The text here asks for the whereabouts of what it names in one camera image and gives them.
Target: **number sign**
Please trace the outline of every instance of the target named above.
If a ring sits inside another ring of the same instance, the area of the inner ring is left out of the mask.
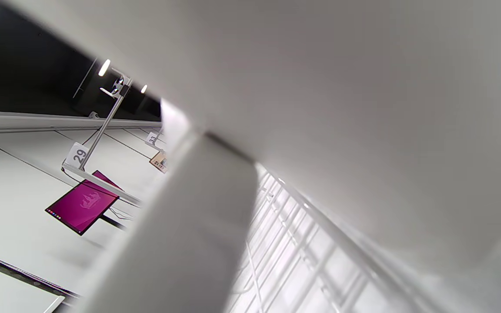
[[[157,133],[149,133],[146,142],[155,146],[156,145],[156,139],[157,139]]]
[[[75,143],[71,150],[69,150],[69,154],[67,155],[67,159],[65,159],[65,163],[79,168],[82,161],[84,161],[84,158],[86,158],[87,153],[88,148],[79,143]]]

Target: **white wall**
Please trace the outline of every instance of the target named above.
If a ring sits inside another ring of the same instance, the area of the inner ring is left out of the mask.
[[[111,136],[151,157],[156,150],[146,146],[141,130],[110,130]],[[35,164],[65,182],[76,182],[61,172],[61,163],[74,141],[83,142],[93,131],[1,133],[0,147]],[[121,188],[145,200],[159,188],[165,175],[143,155],[103,136],[86,170],[100,170]],[[103,221],[83,236],[49,216],[44,210],[71,189],[23,162],[0,151],[0,260],[56,283],[65,289],[81,289],[82,277],[95,259],[124,235]],[[115,208],[133,216],[140,211],[117,201]]]

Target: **white pole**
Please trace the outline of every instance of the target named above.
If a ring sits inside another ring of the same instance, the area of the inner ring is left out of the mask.
[[[257,172],[207,136],[180,148],[128,241],[100,264],[80,312],[222,311],[245,247]]]

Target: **white surface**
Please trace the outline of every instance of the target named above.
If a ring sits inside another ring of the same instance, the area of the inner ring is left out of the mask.
[[[61,172],[61,163],[75,141],[84,142],[93,132],[62,132],[71,139],[56,132],[1,133],[0,147],[74,186],[77,183]],[[143,140],[125,130],[106,133],[149,157],[155,154]],[[89,173],[100,170],[118,186],[144,200],[165,179],[149,159],[107,136],[102,137],[86,169]],[[0,152],[0,260],[82,293],[81,279],[96,258],[115,245],[115,237],[124,233],[98,221],[79,236],[44,212],[70,189],[70,185]],[[120,201],[114,207],[135,217],[141,213],[141,209]],[[106,215],[116,218],[111,212]],[[129,226],[132,222],[121,223]]]
[[[178,164],[79,312],[220,312],[256,195],[254,164],[208,137]]]
[[[417,268],[501,238],[501,1],[8,2]]]
[[[0,273],[0,313],[46,313],[54,301],[61,299],[62,297]]]

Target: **white panel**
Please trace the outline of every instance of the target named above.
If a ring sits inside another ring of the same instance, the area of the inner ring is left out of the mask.
[[[57,298],[47,291],[0,273],[0,313],[46,313],[46,309]]]

